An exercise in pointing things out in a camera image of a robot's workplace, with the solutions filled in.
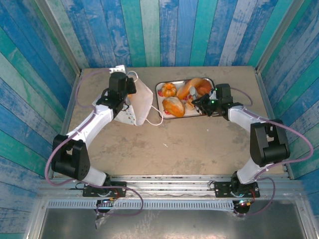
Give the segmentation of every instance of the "bread roll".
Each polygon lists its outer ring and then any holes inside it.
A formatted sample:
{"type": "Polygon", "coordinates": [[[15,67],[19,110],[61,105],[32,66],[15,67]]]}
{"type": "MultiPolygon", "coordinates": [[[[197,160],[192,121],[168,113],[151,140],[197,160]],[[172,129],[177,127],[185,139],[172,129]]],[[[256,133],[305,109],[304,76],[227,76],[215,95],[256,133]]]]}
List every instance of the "bread roll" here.
{"type": "Polygon", "coordinates": [[[198,87],[200,84],[203,83],[203,79],[202,78],[194,78],[191,79],[190,81],[188,81],[186,83],[186,85],[184,85],[183,87],[181,87],[178,91],[176,96],[182,100],[184,99],[185,96],[187,96],[189,94],[189,89],[190,87],[194,86],[195,88],[198,87]]]}
{"type": "Polygon", "coordinates": [[[176,96],[165,98],[163,107],[164,110],[176,117],[183,117],[185,114],[185,106],[176,96]]]}

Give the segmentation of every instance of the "tray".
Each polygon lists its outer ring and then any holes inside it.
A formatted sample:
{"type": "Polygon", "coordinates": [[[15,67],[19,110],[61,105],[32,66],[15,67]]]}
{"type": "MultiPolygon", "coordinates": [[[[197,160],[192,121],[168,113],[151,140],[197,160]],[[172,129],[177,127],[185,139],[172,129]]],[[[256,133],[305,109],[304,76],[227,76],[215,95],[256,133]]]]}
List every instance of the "tray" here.
{"type": "MultiPolygon", "coordinates": [[[[214,85],[214,82],[212,79],[210,78],[203,78],[205,80],[208,80],[211,84],[212,87],[215,87],[214,85]]],[[[168,119],[175,119],[175,118],[178,118],[178,117],[175,117],[173,115],[171,115],[170,113],[168,113],[167,111],[164,110],[164,107],[163,107],[163,100],[165,99],[164,96],[162,96],[161,94],[161,88],[162,86],[169,82],[169,83],[173,83],[175,86],[176,86],[176,89],[179,90],[180,87],[184,86],[184,84],[189,81],[191,79],[186,79],[186,80],[180,80],[180,81],[166,81],[166,82],[160,82],[158,83],[156,86],[155,86],[155,91],[156,91],[156,97],[157,97],[157,101],[158,101],[158,109],[159,111],[163,114],[163,118],[168,120],[168,119]]],[[[185,97],[182,102],[185,104],[187,99],[191,97],[190,94],[188,94],[187,97],[185,97]]],[[[182,118],[186,118],[186,117],[195,117],[195,116],[204,116],[203,114],[200,114],[196,111],[196,109],[193,109],[193,110],[189,110],[187,108],[185,108],[185,114],[182,118]]]]}

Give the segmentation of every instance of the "enclosure wall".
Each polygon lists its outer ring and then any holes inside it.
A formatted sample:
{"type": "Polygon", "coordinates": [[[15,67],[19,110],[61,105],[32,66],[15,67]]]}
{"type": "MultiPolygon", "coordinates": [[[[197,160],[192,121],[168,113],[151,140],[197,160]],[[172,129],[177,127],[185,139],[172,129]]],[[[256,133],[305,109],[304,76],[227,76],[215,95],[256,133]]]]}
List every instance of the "enclosure wall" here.
{"type": "Polygon", "coordinates": [[[23,237],[75,77],[34,0],[0,0],[0,239],[23,237]]]}

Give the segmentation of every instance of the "wooden plank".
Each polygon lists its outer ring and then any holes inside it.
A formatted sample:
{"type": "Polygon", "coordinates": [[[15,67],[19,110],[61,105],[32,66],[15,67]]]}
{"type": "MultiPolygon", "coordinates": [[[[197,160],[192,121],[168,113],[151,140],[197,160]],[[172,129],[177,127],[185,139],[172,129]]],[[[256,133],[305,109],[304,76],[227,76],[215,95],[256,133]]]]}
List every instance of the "wooden plank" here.
{"type": "Polygon", "coordinates": [[[2,157],[44,176],[45,158],[2,131],[0,131],[0,143],[2,157]]]}
{"type": "Polygon", "coordinates": [[[23,239],[23,233],[0,233],[0,239],[23,239]]]}
{"type": "Polygon", "coordinates": [[[160,66],[159,0],[140,0],[146,66],[160,66]]]}
{"type": "Polygon", "coordinates": [[[273,107],[318,55],[319,16],[309,25],[275,77],[266,86],[273,107]]]}
{"type": "Polygon", "coordinates": [[[0,233],[3,235],[7,235],[5,233],[14,233],[15,235],[24,233],[29,217],[29,212],[0,208],[0,233]]]}
{"type": "Polygon", "coordinates": [[[275,9],[273,10],[267,25],[263,31],[263,34],[259,38],[259,41],[255,47],[255,50],[248,61],[249,66],[257,66],[257,63],[264,53],[268,43],[270,42],[272,36],[274,35],[277,27],[282,21],[284,15],[286,14],[292,0],[278,1],[275,9]]]}
{"type": "Polygon", "coordinates": [[[238,0],[220,56],[219,66],[233,65],[256,3],[257,0],[238,0]]]}
{"type": "Polygon", "coordinates": [[[37,152],[44,158],[48,158],[50,156],[52,152],[52,145],[1,104],[0,115],[0,130],[37,152]]]}
{"type": "Polygon", "coordinates": [[[140,0],[121,0],[133,67],[146,66],[140,0]]]}
{"type": "Polygon", "coordinates": [[[55,82],[50,82],[45,79],[46,83],[49,86],[52,86],[51,89],[54,93],[51,91],[2,28],[0,28],[0,41],[2,42],[0,45],[0,52],[3,56],[6,57],[22,77],[24,77],[35,91],[47,102],[59,118],[64,120],[65,109],[67,108],[69,97],[59,89],[55,82]]]}
{"type": "Polygon", "coordinates": [[[218,66],[237,0],[219,0],[207,46],[204,66],[218,66]]]}
{"type": "MultiPolygon", "coordinates": [[[[51,54],[46,49],[43,41],[38,36],[37,32],[33,29],[32,25],[25,17],[20,8],[14,3],[12,0],[1,0],[3,6],[6,8],[6,11],[11,15],[14,20],[14,24],[16,24],[23,35],[26,37],[27,41],[32,45],[36,53],[42,59],[44,64],[49,68],[52,75],[58,80],[61,79],[61,85],[66,88],[67,94],[71,94],[72,88],[66,81],[64,75],[62,74],[60,68],[52,58],[51,54]]],[[[10,31],[11,23],[4,23],[5,27],[3,29],[6,31],[10,31]]]]}
{"type": "Polygon", "coordinates": [[[30,3],[32,4],[32,8],[35,11],[36,15],[38,16],[39,20],[41,21],[45,31],[47,32],[47,34],[49,34],[54,46],[56,47],[57,51],[59,52],[59,54],[63,58],[67,68],[69,69],[70,72],[74,71],[70,62],[69,62],[69,59],[66,57],[60,43],[58,42],[58,40],[55,37],[51,27],[49,26],[48,22],[46,21],[45,17],[43,16],[38,4],[35,2],[35,0],[30,0],[30,3]]]}
{"type": "MultiPolygon", "coordinates": [[[[293,124],[290,125],[290,127],[299,133],[304,134],[317,123],[319,123],[319,101],[317,101],[306,112],[304,112],[302,116],[300,116],[293,124]]],[[[288,131],[287,138],[289,142],[293,142],[298,138],[298,136],[288,131]]]]}
{"type": "Polygon", "coordinates": [[[160,66],[174,66],[178,0],[159,0],[160,66]]]}
{"type": "Polygon", "coordinates": [[[79,65],[79,68],[89,68],[89,63],[61,0],[46,0],[46,2],[48,3],[52,14],[54,15],[56,22],[59,24],[66,41],[69,43],[69,47],[79,65]]]}
{"type": "Polygon", "coordinates": [[[39,54],[35,51],[28,39],[24,36],[18,25],[12,19],[8,11],[0,2],[0,26],[11,38],[12,42],[17,46],[32,67],[36,70],[42,79],[48,78],[52,82],[56,82],[60,88],[66,93],[71,94],[71,87],[63,78],[56,78],[50,69],[50,65],[43,61],[39,54]]]}
{"type": "Polygon", "coordinates": [[[282,36],[280,42],[278,43],[274,52],[272,53],[271,57],[269,58],[265,68],[263,69],[263,72],[262,72],[263,80],[265,80],[265,76],[267,75],[269,68],[271,67],[274,60],[278,56],[280,50],[282,49],[282,47],[285,45],[286,41],[288,40],[288,38],[292,34],[292,32],[295,29],[295,27],[297,26],[298,22],[303,17],[303,15],[304,15],[305,11],[307,10],[311,1],[312,0],[305,0],[303,2],[303,4],[301,5],[301,7],[299,8],[298,12],[296,13],[294,19],[291,21],[290,25],[288,26],[287,30],[285,31],[284,35],[282,36]]]}
{"type": "Polygon", "coordinates": [[[117,65],[100,0],[82,0],[104,67],[117,65]]]}
{"type": "Polygon", "coordinates": [[[0,182],[11,184],[31,192],[37,192],[40,179],[38,174],[0,156],[0,182]]]}
{"type": "Polygon", "coordinates": [[[265,86],[272,81],[274,76],[276,76],[276,73],[281,68],[281,65],[287,59],[288,55],[291,53],[291,50],[295,47],[295,45],[303,35],[304,31],[307,29],[313,18],[317,15],[319,10],[319,4],[317,4],[317,2],[318,0],[314,0],[310,3],[303,17],[300,19],[297,26],[289,36],[288,40],[281,48],[280,52],[278,53],[278,56],[275,58],[273,64],[269,68],[267,75],[265,76],[265,86]]]}
{"type": "Polygon", "coordinates": [[[53,44],[53,41],[51,40],[48,32],[42,25],[39,17],[37,16],[36,12],[34,11],[32,7],[31,1],[11,1],[12,5],[14,5],[14,8],[20,10],[24,13],[26,19],[29,20],[31,26],[34,28],[40,39],[42,40],[43,44],[45,45],[47,51],[50,53],[51,57],[59,67],[60,71],[64,75],[66,81],[69,83],[69,85],[73,86],[76,74],[73,71],[73,69],[69,69],[67,66],[67,62],[65,62],[60,55],[59,51],[53,44]]]}
{"type": "Polygon", "coordinates": [[[300,94],[317,79],[319,76],[319,56],[306,69],[306,71],[290,87],[287,93],[280,99],[273,108],[276,117],[280,117],[300,96],[300,94]]]}
{"type": "Polygon", "coordinates": [[[319,78],[290,106],[290,108],[280,117],[286,124],[291,125],[307,109],[319,101],[319,78]]]}
{"type": "Polygon", "coordinates": [[[57,132],[1,78],[0,104],[52,144],[57,132]]]}
{"type": "Polygon", "coordinates": [[[106,23],[114,48],[116,61],[120,65],[132,66],[128,39],[125,31],[120,0],[101,0],[106,23]]]}
{"type": "Polygon", "coordinates": [[[319,169],[299,178],[302,181],[307,194],[319,192],[319,169]]]}
{"type": "Polygon", "coordinates": [[[36,193],[0,182],[0,208],[32,212],[36,193]]]}
{"type": "Polygon", "coordinates": [[[0,78],[16,91],[57,132],[60,132],[62,121],[2,54],[0,54],[0,78]]]}
{"type": "Polygon", "coordinates": [[[184,0],[178,4],[175,66],[189,66],[197,4],[198,0],[184,0]]]}
{"type": "Polygon", "coordinates": [[[79,39],[82,49],[91,68],[103,67],[99,49],[96,46],[94,34],[85,15],[81,0],[61,0],[79,39]]]}
{"type": "Polygon", "coordinates": [[[233,66],[247,65],[278,0],[258,0],[237,50],[233,66]]]}
{"type": "Polygon", "coordinates": [[[190,66],[203,66],[215,16],[217,0],[198,0],[190,66]]]}
{"type": "MultiPolygon", "coordinates": [[[[309,129],[304,136],[310,141],[313,147],[319,146],[319,124],[309,129]]],[[[297,138],[290,144],[290,158],[296,159],[309,152],[309,147],[302,138],[297,138]]]]}

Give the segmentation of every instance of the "purple cable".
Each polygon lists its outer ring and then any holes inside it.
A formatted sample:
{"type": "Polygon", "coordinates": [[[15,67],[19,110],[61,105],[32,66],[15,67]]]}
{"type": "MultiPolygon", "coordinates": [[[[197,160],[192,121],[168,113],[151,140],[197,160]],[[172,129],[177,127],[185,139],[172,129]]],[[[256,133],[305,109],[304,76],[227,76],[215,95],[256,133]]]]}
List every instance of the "purple cable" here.
{"type": "Polygon", "coordinates": [[[245,105],[245,106],[250,107],[250,106],[253,105],[253,99],[249,96],[249,94],[247,94],[246,92],[244,92],[244,91],[242,91],[242,90],[239,90],[239,89],[237,89],[237,88],[234,88],[234,87],[231,87],[230,89],[239,91],[240,93],[243,93],[245,96],[248,97],[248,99],[250,100],[250,105],[245,105]]]}
{"type": "Polygon", "coordinates": [[[274,197],[275,197],[276,185],[275,185],[275,181],[274,181],[272,178],[270,178],[270,177],[259,178],[258,181],[262,181],[262,180],[265,180],[265,179],[269,179],[269,180],[271,180],[271,182],[273,183],[273,194],[272,194],[272,196],[271,196],[271,199],[270,199],[269,202],[267,203],[267,205],[264,206],[261,210],[259,210],[259,211],[257,211],[257,212],[254,212],[254,213],[242,214],[242,213],[237,212],[235,209],[234,209],[234,213],[236,213],[238,216],[241,216],[241,217],[244,217],[244,216],[255,216],[255,215],[257,215],[257,214],[262,213],[262,212],[265,211],[267,208],[269,208],[269,206],[271,205],[271,203],[273,202],[274,197]]]}
{"type": "MultiPolygon", "coordinates": [[[[84,80],[86,80],[87,78],[89,78],[89,77],[91,77],[91,76],[94,76],[94,75],[96,75],[96,74],[99,74],[99,73],[105,72],[105,71],[109,71],[109,69],[103,69],[103,70],[100,70],[100,71],[97,71],[97,72],[92,72],[92,73],[88,74],[87,76],[83,77],[83,78],[79,81],[79,84],[78,84],[78,86],[77,86],[77,88],[76,88],[76,91],[75,91],[75,100],[76,100],[76,103],[77,103],[80,107],[82,107],[82,108],[92,108],[92,109],[93,109],[93,112],[96,113],[96,109],[95,109],[95,107],[94,107],[93,105],[83,106],[83,105],[81,105],[81,104],[79,103],[79,101],[78,101],[79,89],[80,89],[80,86],[81,86],[81,84],[82,84],[82,82],[83,82],[84,80]]],[[[93,114],[93,115],[89,118],[89,120],[88,120],[85,124],[83,124],[83,125],[78,129],[78,132],[80,132],[82,129],[84,129],[84,128],[93,120],[94,116],[95,116],[95,114],[93,114]]],[[[73,137],[75,137],[75,135],[77,135],[78,132],[75,132],[74,134],[72,134],[71,136],[69,136],[66,140],[64,140],[62,143],[60,143],[60,144],[53,150],[53,152],[51,153],[51,155],[50,155],[50,157],[49,157],[49,159],[48,159],[48,162],[46,163],[45,170],[44,170],[45,179],[46,179],[46,181],[47,181],[50,185],[55,186],[55,187],[57,187],[57,186],[62,186],[62,185],[64,185],[64,184],[66,184],[66,183],[71,182],[71,181],[74,180],[73,178],[70,178],[70,179],[65,180],[65,181],[62,182],[62,183],[53,183],[53,182],[51,182],[51,180],[50,180],[50,178],[49,178],[48,171],[49,171],[49,167],[50,167],[50,164],[51,164],[51,162],[52,162],[52,159],[53,159],[53,157],[55,156],[55,154],[58,152],[58,150],[59,150],[63,145],[65,145],[67,142],[69,142],[73,137]]],[[[90,186],[95,187],[95,188],[105,188],[105,189],[114,189],[114,188],[116,188],[116,189],[126,189],[126,190],[129,190],[129,191],[134,192],[134,193],[141,199],[142,205],[141,205],[141,208],[140,208],[137,212],[132,213],[132,214],[111,214],[111,213],[110,213],[109,215],[111,215],[111,216],[117,216],[117,217],[132,217],[132,216],[136,216],[136,215],[140,214],[140,213],[142,212],[142,210],[143,210],[143,207],[144,207],[143,198],[141,197],[141,195],[140,195],[137,191],[135,191],[135,190],[132,189],[132,188],[128,188],[128,187],[124,187],[124,186],[97,186],[97,185],[90,185],[90,186]]]]}

